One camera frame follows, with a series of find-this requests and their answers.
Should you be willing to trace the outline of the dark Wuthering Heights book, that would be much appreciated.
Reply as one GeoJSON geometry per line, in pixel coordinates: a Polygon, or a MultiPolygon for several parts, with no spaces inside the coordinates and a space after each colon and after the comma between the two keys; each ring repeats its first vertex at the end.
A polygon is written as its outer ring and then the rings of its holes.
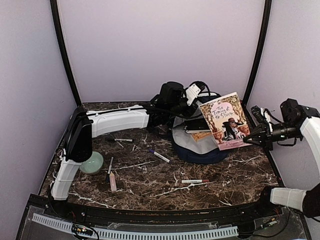
{"type": "Polygon", "coordinates": [[[184,129],[188,134],[211,131],[206,120],[203,118],[185,121],[184,129]]]}

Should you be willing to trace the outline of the orange 39-Storey Treehouse book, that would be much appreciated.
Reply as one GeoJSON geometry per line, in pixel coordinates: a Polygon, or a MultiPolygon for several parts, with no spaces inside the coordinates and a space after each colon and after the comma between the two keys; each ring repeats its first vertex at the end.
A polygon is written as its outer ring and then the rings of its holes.
{"type": "Polygon", "coordinates": [[[202,139],[212,137],[212,134],[211,132],[198,132],[198,133],[192,133],[191,136],[196,142],[199,142],[202,139]]]}

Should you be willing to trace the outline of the pink illustrated paperback book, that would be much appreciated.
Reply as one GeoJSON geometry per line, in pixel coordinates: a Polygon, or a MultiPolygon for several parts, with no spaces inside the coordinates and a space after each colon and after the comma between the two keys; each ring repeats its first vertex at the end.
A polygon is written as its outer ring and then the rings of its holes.
{"type": "Polygon", "coordinates": [[[250,129],[240,98],[236,92],[210,100],[199,106],[221,151],[246,147],[244,138],[250,129]]]}

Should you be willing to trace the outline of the navy blue student backpack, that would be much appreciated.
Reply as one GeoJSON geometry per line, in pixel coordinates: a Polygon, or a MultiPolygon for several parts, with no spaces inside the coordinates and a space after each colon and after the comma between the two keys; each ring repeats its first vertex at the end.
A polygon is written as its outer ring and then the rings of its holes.
{"type": "Polygon", "coordinates": [[[185,121],[191,120],[175,117],[171,128],[171,144],[179,158],[189,163],[205,165],[217,164],[227,158],[230,152],[219,150],[213,135],[196,142],[186,132],[185,121]]]}

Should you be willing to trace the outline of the purple capped white marker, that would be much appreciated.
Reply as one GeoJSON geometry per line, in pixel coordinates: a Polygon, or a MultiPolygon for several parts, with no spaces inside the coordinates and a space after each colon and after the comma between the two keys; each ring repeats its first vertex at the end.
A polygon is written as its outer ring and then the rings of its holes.
{"type": "Polygon", "coordinates": [[[166,163],[170,163],[171,160],[166,158],[165,156],[161,155],[160,153],[156,152],[153,149],[149,149],[149,152],[152,153],[153,155],[157,156],[158,158],[162,159],[163,161],[165,161],[166,163]]]}

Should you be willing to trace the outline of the red capped white marker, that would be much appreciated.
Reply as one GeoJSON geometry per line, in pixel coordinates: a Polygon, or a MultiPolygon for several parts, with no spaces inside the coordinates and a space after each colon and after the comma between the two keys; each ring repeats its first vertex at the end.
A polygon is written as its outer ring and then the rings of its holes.
{"type": "Polygon", "coordinates": [[[183,179],[181,180],[182,184],[200,184],[200,183],[208,183],[208,179],[183,179]]]}

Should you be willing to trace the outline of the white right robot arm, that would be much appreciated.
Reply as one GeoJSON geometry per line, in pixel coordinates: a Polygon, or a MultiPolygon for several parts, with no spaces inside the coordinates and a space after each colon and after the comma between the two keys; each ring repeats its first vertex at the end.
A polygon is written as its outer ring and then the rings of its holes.
{"type": "Polygon", "coordinates": [[[297,100],[288,98],[280,104],[282,120],[275,118],[267,108],[253,106],[251,114],[257,126],[246,136],[244,143],[272,151],[274,144],[287,149],[282,153],[280,164],[283,170],[289,158],[293,159],[298,178],[307,176],[298,159],[306,160],[313,167],[313,184],[302,189],[297,181],[284,186],[266,186],[255,205],[255,213],[266,217],[277,206],[288,207],[303,213],[307,218],[320,215],[320,113],[310,106],[300,105],[297,100]]]}

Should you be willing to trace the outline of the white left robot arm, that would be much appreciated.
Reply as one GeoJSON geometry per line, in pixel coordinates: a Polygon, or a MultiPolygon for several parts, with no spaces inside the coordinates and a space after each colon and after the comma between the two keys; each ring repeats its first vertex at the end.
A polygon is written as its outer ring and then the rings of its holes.
{"type": "Polygon", "coordinates": [[[103,111],[85,110],[79,106],[73,112],[62,144],[57,173],[50,186],[51,210],[60,218],[71,213],[67,200],[69,190],[81,164],[93,153],[92,139],[128,129],[153,128],[166,124],[172,117],[189,119],[198,106],[198,95],[205,89],[196,81],[188,87],[174,81],[161,86],[160,93],[150,103],[103,111]]]}

